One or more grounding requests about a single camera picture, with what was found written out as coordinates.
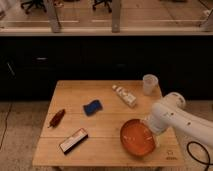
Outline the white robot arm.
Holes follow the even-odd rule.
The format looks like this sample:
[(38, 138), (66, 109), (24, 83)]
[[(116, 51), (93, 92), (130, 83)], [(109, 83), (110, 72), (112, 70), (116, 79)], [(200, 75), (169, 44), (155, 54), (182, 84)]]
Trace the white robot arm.
[(171, 92), (152, 105), (146, 124), (155, 135), (162, 134), (171, 126), (213, 148), (213, 122), (186, 112), (185, 106), (184, 97)]

